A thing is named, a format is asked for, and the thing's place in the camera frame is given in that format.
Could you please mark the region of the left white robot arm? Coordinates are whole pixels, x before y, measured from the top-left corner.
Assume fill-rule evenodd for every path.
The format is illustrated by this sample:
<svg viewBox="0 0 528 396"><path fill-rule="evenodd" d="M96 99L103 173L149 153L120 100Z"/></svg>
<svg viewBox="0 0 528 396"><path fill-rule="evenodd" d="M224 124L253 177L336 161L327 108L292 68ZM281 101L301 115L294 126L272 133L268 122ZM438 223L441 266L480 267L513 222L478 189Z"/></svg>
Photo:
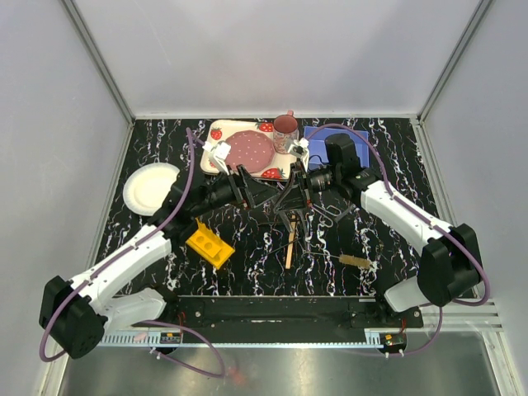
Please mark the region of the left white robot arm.
<svg viewBox="0 0 528 396"><path fill-rule="evenodd" d="M41 360L53 360L45 352L48 339L78 359L115 328L149 320L162 327L172 325L178 307L162 291L146 288L124 299L117 299L116 293L182 245L220 268L234 249L201 223L200 217L225 205L255 209L278 194L276 187L253 178L242 166L197 188L171 185L160 208L129 242L69 280L56 276L46 283L39 316L45 331Z"/></svg>

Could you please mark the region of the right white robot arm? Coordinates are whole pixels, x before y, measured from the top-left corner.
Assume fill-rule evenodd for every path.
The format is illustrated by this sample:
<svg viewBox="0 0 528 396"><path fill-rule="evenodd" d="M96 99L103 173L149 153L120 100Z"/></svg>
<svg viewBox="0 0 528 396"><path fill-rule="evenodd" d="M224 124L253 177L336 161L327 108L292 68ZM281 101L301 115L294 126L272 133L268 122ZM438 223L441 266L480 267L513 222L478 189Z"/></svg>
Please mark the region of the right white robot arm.
<svg viewBox="0 0 528 396"><path fill-rule="evenodd" d="M374 310L379 324L392 327L404 311L424 304L444 307L486 277L476 233L467 224L453 226L413 204L389 183L384 168L363 167L348 134L328 136L327 163L310 170L307 139L289 139L285 145L295 156L290 178L278 195L277 212L309 208L314 195L336 191L356 207L383 220L419 254L414 277L383 293Z"/></svg>

